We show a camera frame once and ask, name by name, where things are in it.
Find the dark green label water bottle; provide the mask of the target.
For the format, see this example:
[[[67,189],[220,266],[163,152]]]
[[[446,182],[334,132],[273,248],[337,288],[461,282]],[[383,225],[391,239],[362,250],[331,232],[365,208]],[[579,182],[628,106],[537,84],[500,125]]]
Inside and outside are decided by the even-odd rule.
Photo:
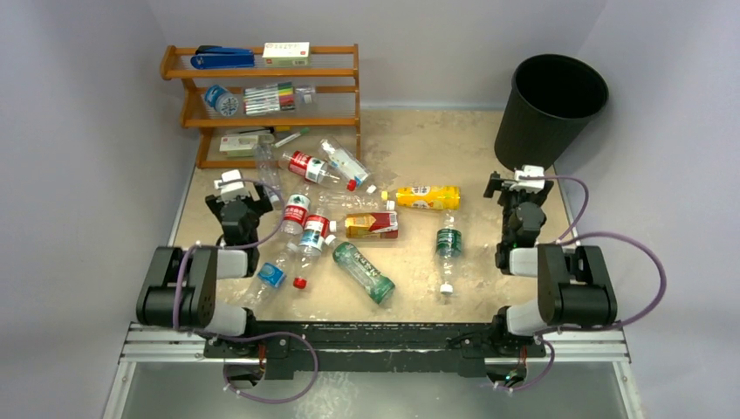
[[[435,257],[441,280],[440,293],[451,296],[454,283],[459,277],[460,257],[463,254],[463,234],[459,229],[458,211],[447,209],[442,212],[442,224],[435,236]]]

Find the black ribbed waste bin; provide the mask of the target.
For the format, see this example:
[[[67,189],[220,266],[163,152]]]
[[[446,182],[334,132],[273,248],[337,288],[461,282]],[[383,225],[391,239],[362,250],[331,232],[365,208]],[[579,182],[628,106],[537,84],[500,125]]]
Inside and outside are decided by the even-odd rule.
[[[521,62],[494,143],[509,170],[550,168],[609,100],[605,79],[587,63],[559,54]]]

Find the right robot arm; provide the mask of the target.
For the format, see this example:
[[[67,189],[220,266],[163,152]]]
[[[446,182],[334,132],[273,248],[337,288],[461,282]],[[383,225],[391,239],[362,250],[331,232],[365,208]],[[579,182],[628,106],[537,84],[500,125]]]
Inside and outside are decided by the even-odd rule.
[[[542,205],[554,186],[552,180],[528,182],[522,174],[504,179],[490,175],[483,196],[500,194],[502,233],[495,265],[501,273],[537,280],[536,297],[498,311],[490,344],[499,354],[513,354],[524,337],[557,326],[595,328],[615,323],[618,303],[602,250],[581,245],[538,241],[546,215]]]

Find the white label clear bottle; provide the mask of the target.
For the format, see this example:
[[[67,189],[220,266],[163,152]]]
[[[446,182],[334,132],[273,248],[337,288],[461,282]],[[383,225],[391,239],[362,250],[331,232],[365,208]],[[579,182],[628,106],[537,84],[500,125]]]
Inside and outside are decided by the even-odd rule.
[[[378,187],[373,183],[373,173],[332,137],[320,140],[319,152],[346,180],[348,191],[365,192],[369,195],[378,191]]]

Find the light green label bottle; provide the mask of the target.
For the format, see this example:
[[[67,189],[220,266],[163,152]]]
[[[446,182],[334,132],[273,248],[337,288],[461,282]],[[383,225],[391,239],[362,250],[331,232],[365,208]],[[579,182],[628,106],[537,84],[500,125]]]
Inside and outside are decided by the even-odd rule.
[[[394,281],[375,267],[354,244],[334,240],[331,246],[334,263],[352,278],[376,305],[383,305],[392,296],[395,289]]]

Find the yellow honey pomelo bottle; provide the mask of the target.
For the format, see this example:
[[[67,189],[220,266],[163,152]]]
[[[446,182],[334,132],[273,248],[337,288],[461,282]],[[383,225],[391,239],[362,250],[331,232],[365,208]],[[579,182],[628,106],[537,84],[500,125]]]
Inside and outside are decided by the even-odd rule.
[[[384,190],[381,198],[405,208],[458,210],[461,190],[458,186],[416,186]]]

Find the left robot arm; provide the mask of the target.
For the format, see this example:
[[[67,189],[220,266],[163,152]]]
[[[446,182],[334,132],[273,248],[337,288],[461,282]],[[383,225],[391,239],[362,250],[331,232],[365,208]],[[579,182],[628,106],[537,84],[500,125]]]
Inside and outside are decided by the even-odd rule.
[[[225,336],[227,347],[240,357],[259,349],[260,333],[251,309],[216,298],[219,268],[227,278],[246,278],[256,272],[260,218],[282,202],[273,187],[259,182],[255,189],[257,195],[252,196],[236,190],[229,193],[223,185],[219,195],[204,198],[221,226],[224,246],[156,248],[136,302],[140,324]]]

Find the gold and red drink bottle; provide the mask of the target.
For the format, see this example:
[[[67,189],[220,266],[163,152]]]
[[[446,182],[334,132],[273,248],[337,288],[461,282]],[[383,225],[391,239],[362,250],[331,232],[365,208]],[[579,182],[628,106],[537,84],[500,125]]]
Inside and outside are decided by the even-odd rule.
[[[350,239],[396,239],[399,230],[396,211],[351,213],[329,223],[331,233]]]

